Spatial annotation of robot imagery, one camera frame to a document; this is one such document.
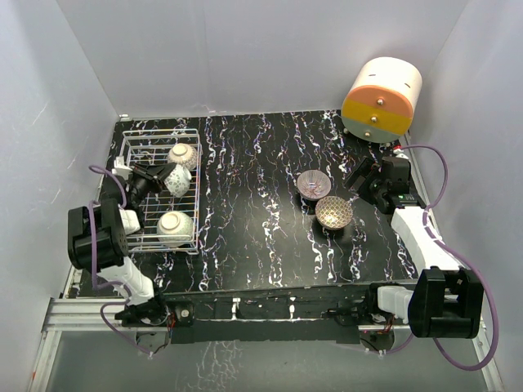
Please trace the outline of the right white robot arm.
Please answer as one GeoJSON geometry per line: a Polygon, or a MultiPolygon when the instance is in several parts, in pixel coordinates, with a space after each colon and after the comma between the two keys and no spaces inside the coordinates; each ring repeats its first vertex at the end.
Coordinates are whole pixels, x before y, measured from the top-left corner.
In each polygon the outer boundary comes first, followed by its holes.
{"type": "Polygon", "coordinates": [[[426,205],[411,180],[408,159],[385,157],[380,163],[364,158],[347,182],[361,199],[390,217],[391,228],[418,271],[412,289],[398,283],[371,284],[365,317],[381,324],[394,315],[416,337],[472,339],[480,327],[484,288],[475,273],[429,236],[431,222],[423,216],[426,205]]]}

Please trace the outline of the pink spoked patterned bowl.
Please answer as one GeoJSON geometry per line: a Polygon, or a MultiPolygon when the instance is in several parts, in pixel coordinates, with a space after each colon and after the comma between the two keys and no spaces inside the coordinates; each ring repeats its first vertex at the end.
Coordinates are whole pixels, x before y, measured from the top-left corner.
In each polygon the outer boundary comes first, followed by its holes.
{"type": "Polygon", "coordinates": [[[168,151],[167,161],[169,163],[180,164],[193,171],[198,166],[198,152],[195,147],[185,143],[176,143],[168,151]]]}

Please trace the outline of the red patterned bowl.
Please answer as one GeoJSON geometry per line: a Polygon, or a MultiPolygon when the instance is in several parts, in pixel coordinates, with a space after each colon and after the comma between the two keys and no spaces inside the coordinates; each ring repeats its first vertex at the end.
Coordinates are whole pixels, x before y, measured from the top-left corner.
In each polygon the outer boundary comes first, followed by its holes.
{"type": "Polygon", "coordinates": [[[191,181],[190,171],[181,164],[176,164],[163,183],[173,197],[182,198],[188,192],[191,181]]]}

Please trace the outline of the green patterned bowl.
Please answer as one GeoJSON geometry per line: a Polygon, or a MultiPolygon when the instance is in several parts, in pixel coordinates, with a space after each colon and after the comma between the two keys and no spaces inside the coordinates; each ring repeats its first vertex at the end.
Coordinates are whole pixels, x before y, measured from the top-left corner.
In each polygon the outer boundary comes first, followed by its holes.
{"type": "Polygon", "coordinates": [[[172,248],[180,247],[192,240],[194,222],[184,212],[166,212],[159,218],[156,232],[162,244],[172,248]]]}

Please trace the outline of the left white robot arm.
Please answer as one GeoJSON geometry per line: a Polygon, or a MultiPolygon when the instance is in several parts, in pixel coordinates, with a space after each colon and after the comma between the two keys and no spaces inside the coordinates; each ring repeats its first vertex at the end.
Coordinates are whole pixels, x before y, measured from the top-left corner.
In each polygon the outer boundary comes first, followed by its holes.
{"type": "Polygon", "coordinates": [[[142,229],[141,203],[150,193],[166,189],[165,180],[175,168],[174,163],[137,164],[123,178],[91,165],[89,170],[111,178],[117,191],[68,211],[67,245],[73,267],[91,273],[93,289],[111,286],[127,299],[128,306],[141,306],[141,317],[152,326],[167,320],[169,307],[152,280],[132,262],[127,236],[142,229]]]}

